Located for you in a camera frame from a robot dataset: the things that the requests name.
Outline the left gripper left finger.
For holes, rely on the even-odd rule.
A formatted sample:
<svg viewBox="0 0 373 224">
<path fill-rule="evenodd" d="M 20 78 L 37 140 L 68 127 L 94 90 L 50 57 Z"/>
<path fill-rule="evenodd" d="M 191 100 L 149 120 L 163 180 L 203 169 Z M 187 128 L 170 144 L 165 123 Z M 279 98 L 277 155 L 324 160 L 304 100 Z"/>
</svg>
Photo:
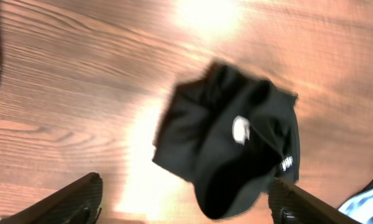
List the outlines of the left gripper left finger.
<svg viewBox="0 0 373 224">
<path fill-rule="evenodd" d="M 0 224 L 95 224 L 102 198 L 103 180 L 90 172 Z"/>
</svg>

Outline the black t-shirt with white logo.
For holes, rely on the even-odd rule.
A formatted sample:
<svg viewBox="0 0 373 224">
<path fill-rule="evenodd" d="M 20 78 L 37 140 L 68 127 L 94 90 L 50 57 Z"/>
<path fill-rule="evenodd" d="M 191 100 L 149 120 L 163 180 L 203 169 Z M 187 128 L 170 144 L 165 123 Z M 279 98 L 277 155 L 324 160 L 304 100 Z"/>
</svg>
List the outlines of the black t-shirt with white logo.
<svg viewBox="0 0 373 224">
<path fill-rule="evenodd" d="M 176 87 L 152 160 L 193 185 L 209 219 L 244 213 L 274 179 L 299 179 L 297 98 L 215 64 L 201 80 Z"/>
</svg>

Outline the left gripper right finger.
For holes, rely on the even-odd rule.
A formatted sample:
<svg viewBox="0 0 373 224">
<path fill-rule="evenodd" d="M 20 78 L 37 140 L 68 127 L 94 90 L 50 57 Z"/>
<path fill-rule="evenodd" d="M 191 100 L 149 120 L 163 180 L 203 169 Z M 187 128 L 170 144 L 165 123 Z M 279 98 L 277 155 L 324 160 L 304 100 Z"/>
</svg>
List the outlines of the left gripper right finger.
<svg viewBox="0 0 373 224">
<path fill-rule="evenodd" d="M 274 224 L 359 224 L 324 201 L 283 179 L 268 189 Z"/>
</svg>

